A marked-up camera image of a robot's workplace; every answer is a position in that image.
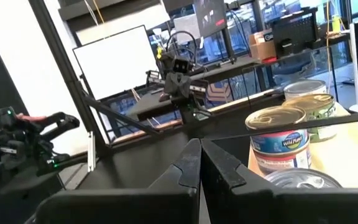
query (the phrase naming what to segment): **computer monitor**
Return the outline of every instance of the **computer monitor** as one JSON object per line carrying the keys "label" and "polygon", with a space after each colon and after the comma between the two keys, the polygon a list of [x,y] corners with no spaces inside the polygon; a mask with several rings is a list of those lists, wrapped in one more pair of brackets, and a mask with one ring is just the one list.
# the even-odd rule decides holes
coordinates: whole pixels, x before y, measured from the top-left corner
{"label": "computer monitor", "polygon": [[194,7],[202,37],[208,37],[227,27],[223,0],[194,0]]}

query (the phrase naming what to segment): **metal can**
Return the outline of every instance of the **metal can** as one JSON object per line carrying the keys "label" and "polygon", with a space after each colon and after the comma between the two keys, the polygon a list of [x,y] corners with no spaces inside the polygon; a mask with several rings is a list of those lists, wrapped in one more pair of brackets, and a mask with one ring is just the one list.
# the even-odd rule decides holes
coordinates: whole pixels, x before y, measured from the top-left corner
{"label": "metal can", "polygon": [[[334,97],[329,94],[313,94],[294,98],[284,102],[283,106],[296,106],[306,111],[308,121],[336,116]],[[336,135],[335,126],[323,126],[308,129],[310,142],[320,142]]]}
{"label": "metal can", "polygon": [[326,189],[342,188],[334,178],[312,169],[278,170],[265,177],[274,185],[285,189]]}
{"label": "metal can", "polygon": [[302,80],[284,88],[286,100],[310,94],[327,93],[326,83],[321,80]]}
{"label": "metal can", "polygon": [[[250,114],[246,119],[249,129],[262,129],[284,124],[296,124],[304,121],[303,109],[289,106],[273,106]],[[308,141],[306,129],[284,131],[273,134],[251,136],[252,147],[263,153],[284,153],[302,148]]]}
{"label": "metal can", "polygon": [[311,165],[309,142],[302,148],[292,152],[262,153],[254,149],[254,154],[260,171],[265,175],[276,170],[284,170],[294,167],[307,169]]}

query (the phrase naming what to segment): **silver lid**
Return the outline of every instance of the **silver lid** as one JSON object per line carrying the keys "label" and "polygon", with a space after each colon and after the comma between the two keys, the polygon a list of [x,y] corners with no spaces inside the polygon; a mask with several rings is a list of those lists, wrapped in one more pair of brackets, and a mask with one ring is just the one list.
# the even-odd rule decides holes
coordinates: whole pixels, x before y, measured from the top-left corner
{"label": "silver lid", "polygon": [[292,168],[278,170],[267,175],[265,179],[285,189],[342,188],[332,177],[311,169]]}
{"label": "silver lid", "polygon": [[321,80],[303,80],[287,85],[284,88],[285,93],[305,93],[309,91],[318,90],[325,86],[326,82]]}

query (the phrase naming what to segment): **white whiteboard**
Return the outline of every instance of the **white whiteboard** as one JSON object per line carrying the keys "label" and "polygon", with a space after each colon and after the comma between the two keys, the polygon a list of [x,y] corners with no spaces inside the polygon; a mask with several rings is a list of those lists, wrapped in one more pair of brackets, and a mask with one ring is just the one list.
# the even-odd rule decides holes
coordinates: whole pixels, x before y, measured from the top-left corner
{"label": "white whiteboard", "polygon": [[146,84],[146,71],[157,70],[144,26],[74,49],[96,100]]}

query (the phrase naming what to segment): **wooden table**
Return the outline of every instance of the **wooden table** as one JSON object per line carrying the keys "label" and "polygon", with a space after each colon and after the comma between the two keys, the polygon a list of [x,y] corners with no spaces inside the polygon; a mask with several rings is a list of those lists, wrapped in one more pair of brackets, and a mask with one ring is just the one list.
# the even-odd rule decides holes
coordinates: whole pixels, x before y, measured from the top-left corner
{"label": "wooden table", "polygon": [[[338,116],[349,114],[338,103],[336,109]],[[330,175],[343,187],[358,187],[358,122],[339,124],[336,129],[334,138],[310,144],[311,169]],[[251,149],[248,168],[264,176]]]}

